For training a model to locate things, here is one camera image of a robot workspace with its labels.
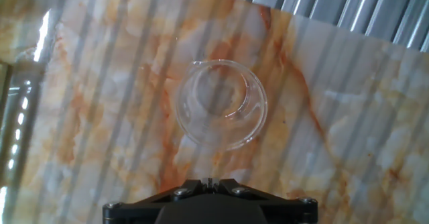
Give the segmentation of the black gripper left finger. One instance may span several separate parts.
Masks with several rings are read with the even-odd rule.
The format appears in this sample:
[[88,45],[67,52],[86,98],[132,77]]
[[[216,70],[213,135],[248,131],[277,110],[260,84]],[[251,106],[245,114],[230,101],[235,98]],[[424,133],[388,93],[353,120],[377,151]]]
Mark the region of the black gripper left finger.
[[136,203],[112,201],[103,205],[103,224],[155,223],[161,210],[168,204],[206,194],[209,187],[210,178],[188,179],[180,186]]

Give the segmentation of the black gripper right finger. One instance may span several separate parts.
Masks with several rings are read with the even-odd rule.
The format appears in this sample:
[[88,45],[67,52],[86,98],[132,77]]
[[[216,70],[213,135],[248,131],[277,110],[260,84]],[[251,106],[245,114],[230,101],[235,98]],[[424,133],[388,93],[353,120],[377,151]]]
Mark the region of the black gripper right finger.
[[209,178],[209,192],[241,199],[259,207],[268,223],[317,223],[318,201],[311,197],[283,199],[238,183],[235,179]]

